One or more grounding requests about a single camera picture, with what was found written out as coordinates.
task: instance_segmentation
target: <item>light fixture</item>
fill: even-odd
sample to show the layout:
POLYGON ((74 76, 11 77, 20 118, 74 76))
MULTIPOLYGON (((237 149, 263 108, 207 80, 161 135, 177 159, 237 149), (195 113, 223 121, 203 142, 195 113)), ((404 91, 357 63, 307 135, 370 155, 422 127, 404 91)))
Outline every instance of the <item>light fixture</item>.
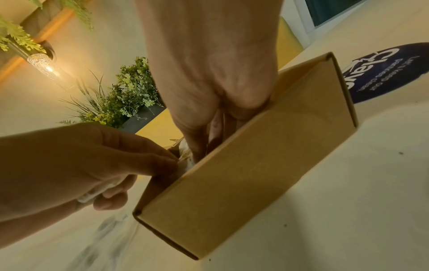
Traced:
POLYGON ((42 46, 46 50, 47 54, 28 51, 13 41, 9 44, 9 48, 12 49, 17 55, 25 59, 33 67, 39 70, 39 72, 57 83, 57 85, 68 92, 74 92, 78 90, 77 80, 71 77, 53 61, 55 58, 55 52, 53 51, 50 44, 44 42, 42 43, 42 46))

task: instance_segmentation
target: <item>skin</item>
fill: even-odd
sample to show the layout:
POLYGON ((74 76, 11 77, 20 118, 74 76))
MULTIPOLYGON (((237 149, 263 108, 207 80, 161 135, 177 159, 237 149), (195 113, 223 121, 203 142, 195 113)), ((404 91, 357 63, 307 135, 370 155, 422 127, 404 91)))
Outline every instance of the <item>skin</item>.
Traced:
POLYGON ((282 0, 135 2, 152 75, 198 161, 271 95, 282 0))
POLYGON ((147 138, 97 124, 78 124, 0 138, 0 247, 85 207, 76 199, 114 178, 96 210, 127 202, 136 175, 170 174, 177 159, 147 138))

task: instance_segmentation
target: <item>brown box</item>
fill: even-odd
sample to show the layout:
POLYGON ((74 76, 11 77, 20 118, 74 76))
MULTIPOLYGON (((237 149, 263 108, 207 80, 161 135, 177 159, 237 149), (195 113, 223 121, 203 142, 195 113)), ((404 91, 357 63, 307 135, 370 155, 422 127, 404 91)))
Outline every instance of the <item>brown box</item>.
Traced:
POLYGON ((134 217, 193 259, 264 210, 358 126, 333 54, 279 74, 267 109, 177 181, 153 178, 134 217))

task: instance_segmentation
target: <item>logo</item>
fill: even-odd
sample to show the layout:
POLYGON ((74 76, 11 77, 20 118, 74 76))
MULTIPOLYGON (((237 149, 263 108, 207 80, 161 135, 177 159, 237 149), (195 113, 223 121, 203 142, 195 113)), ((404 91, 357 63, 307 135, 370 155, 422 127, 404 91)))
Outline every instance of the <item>logo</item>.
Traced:
POLYGON ((364 56, 343 70, 355 104, 401 88, 429 72, 429 42, 407 44, 364 56))

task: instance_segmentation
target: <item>person's left hand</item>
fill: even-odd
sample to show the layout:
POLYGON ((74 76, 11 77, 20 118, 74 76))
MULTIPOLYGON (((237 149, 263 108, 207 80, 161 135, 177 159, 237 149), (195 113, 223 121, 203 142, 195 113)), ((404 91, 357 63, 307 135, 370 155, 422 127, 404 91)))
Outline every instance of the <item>person's left hand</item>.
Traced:
POLYGON ((136 175, 162 175, 177 159, 151 140, 97 124, 78 124, 0 138, 0 221, 74 202, 106 181, 97 210, 118 209, 136 175))

